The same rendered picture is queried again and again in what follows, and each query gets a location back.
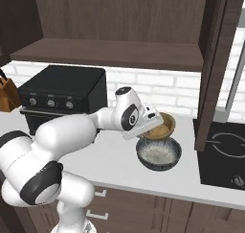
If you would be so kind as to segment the dark blue-grey bowl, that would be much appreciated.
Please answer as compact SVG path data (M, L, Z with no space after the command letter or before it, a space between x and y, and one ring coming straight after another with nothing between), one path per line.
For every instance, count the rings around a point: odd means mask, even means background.
M180 160L182 148L173 138L148 140L141 138L136 144L140 162L149 170L163 172L172 169Z

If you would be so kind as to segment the dark wood cabinet door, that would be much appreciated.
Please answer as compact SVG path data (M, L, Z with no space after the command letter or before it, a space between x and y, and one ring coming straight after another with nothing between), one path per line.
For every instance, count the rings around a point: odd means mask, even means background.
M212 20L204 53L197 122L194 128L196 151L203 151L206 146L242 4L243 0L212 0L206 5L204 17Z
M0 0L0 66L42 37L36 0Z

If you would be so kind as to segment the dark wood cupboard door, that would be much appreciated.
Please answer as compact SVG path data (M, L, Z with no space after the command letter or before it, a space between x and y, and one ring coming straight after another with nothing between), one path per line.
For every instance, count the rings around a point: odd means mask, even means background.
M245 233L245 210L174 199L167 233Z

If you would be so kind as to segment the black hob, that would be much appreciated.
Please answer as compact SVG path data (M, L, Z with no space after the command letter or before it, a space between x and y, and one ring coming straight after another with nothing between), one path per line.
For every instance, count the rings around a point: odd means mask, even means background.
M245 124L212 122L197 157L202 184L245 191Z

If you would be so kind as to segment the black toaster oven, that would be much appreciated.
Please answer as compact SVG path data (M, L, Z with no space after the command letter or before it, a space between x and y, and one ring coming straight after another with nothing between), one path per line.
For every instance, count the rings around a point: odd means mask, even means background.
M68 114L94 113L107 106L103 68L48 65L18 88L20 113L30 135L45 122Z

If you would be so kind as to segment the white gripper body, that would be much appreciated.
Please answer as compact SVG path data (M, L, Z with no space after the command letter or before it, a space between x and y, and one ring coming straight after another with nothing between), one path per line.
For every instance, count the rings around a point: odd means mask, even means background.
M163 122L164 120L160 114L147 114L137 122L132 130L124 131L122 137L129 140L160 126Z

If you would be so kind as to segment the brown wooden knife block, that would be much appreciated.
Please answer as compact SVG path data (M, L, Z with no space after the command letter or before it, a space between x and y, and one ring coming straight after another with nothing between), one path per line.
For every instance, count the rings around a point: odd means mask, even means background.
M12 112L20 106L21 101L16 85L0 68L0 111Z

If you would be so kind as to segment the dark wood drawer front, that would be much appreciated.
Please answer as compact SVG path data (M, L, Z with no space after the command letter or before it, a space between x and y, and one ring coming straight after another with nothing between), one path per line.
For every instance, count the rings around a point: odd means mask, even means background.
M149 233L151 212L149 210L127 210L122 208L87 207L94 214L108 213L107 221L88 219L96 226L98 233Z
M106 187L96 187L96 192L107 190L106 197L95 196L92 204L103 208L122 208L127 210L145 210L152 209L154 204L154 196L128 192Z

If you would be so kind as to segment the grey metal range hood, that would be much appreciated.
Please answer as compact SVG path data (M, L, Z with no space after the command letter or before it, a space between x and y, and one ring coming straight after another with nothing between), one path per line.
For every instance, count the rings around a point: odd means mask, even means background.
M232 83L228 91L228 97L223 106L217 106L213 120L219 123L226 123L229 119L234 97L245 67L245 8L241 9L238 25L235 30L232 49L226 69L234 69Z

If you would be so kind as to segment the brown wooden bowl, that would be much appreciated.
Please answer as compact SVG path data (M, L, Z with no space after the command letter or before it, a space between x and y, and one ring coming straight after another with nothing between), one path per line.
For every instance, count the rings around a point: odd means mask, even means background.
M169 138L169 136L174 132L176 125L175 119L164 112L161 112L161 116L164 122L160 126L142 134L143 138L149 140L164 140Z

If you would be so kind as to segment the dark wood open cabinet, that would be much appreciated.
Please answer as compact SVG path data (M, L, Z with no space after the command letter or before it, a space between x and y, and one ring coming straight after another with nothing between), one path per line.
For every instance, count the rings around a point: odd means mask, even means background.
M35 0L42 36L16 60L199 72L214 0Z

